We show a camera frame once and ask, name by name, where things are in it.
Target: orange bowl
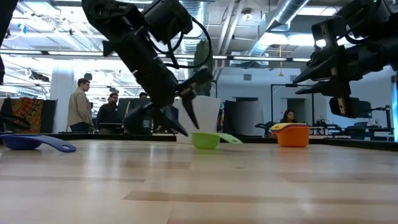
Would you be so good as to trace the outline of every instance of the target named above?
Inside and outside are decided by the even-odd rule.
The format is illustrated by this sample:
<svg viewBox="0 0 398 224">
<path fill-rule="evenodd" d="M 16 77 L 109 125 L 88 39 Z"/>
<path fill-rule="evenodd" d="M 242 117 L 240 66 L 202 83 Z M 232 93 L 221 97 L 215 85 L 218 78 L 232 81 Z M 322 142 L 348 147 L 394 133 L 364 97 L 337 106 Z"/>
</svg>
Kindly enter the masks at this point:
<svg viewBox="0 0 398 224">
<path fill-rule="evenodd" d="M 280 123 L 271 127 L 278 144 L 283 147 L 306 147 L 310 143 L 310 128 L 304 123 Z"/>
</svg>

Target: wooden table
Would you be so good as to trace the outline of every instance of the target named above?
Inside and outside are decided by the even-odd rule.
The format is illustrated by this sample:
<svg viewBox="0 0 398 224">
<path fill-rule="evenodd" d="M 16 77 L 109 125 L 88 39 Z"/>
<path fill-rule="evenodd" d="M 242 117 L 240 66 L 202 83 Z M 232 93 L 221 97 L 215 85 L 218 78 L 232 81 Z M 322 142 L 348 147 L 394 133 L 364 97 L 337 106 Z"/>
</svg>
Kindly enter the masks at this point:
<svg viewBox="0 0 398 224">
<path fill-rule="evenodd" d="M 398 154 L 72 141 L 0 148 L 0 223 L 398 223 Z"/>
</svg>

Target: blue scoop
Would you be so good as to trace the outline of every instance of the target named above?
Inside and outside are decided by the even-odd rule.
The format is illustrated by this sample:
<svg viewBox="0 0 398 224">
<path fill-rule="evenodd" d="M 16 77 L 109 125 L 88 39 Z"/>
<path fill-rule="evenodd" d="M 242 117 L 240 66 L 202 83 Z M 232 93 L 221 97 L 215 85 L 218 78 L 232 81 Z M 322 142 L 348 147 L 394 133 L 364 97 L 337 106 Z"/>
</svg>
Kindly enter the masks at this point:
<svg viewBox="0 0 398 224">
<path fill-rule="evenodd" d="M 11 150 L 33 150 L 41 144 L 48 144 L 60 152 L 76 152 L 69 142 L 39 134 L 3 134 L 0 136 L 4 146 Z"/>
</svg>

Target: woman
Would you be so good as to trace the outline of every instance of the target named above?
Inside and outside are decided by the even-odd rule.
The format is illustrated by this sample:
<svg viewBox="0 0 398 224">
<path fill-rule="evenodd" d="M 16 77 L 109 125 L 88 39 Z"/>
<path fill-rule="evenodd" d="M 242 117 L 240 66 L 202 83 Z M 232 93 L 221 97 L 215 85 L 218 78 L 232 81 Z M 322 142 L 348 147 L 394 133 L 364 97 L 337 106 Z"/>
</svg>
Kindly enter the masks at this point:
<svg viewBox="0 0 398 224">
<path fill-rule="evenodd" d="M 284 117 L 282 118 L 281 123 L 297 123 L 296 120 L 294 120 L 294 112 L 292 110 L 286 110 Z"/>
</svg>

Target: robotic arm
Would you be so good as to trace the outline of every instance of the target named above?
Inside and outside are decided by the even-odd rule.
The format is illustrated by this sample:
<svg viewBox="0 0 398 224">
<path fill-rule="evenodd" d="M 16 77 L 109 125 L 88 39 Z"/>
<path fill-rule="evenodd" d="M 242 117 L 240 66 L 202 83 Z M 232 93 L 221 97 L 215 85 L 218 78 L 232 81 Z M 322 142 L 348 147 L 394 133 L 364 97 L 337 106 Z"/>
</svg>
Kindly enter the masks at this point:
<svg viewBox="0 0 398 224">
<path fill-rule="evenodd" d="M 315 44 L 311 61 L 294 83 L 327 81 L 296 93 L 332 96 L 329 104 L 333 114 L 361 117 L 362 108 L 370 108 L 370 103 L 349 97 L 349 82 L 386 65 L 398 70 L 398 13 L 393 14 L 384 0 L 354 0 L 332 18 L 313 25 L 312 35 L 315 42 L 323 39 L 326 46 Z M 343 37 L 354 46 L 339 46 L 337 41 Z"/>
<path fill-rule="evenodd" d="M 167 67 L 183 67 L 177 64 L 173 51 L 181 43 L 183 35 L 193 29 L 192 21 L 203 29 L 211 46 L 210 37 L 203 25 L 178 0 L 156 0 L 142 12 L 134 4 L 114 0 L 82 0 L 81 3 L 88 22 L 109 40 L 103 42 L 104 56 L 116 52 L 151 98 L 151 103 L 136 108 L 127 116 L 124 120 L 126 129 L 133 133 L 137 125 L 140 125 L 137 121 L 142 120 L 144 114 L 151 113 L 152 116 L 158 116 L 163 125 L 187 135 L 177 120 L 164 113 L 164 108 L 171 106 L 176 96 L 182 97 L 185 110 L 198 128 L 192 105 L 192 100 L 196 97 L 193 87 L 213 78 L 208 67 L 204 66 L 210 57 L 211 47 L 207 59 L 193 66 L 199 67 L 197 72 L 181 84 Z M 156 41 L 167 45 L 169 51 L 161 52 L 157 49 L 150 40 L 149 33 Z M 172 48 L 170 41 L 178 33 L 178 44 Z M 164 64 L 155 50 L 169 55 L 173 64 Z"/>
</svg>

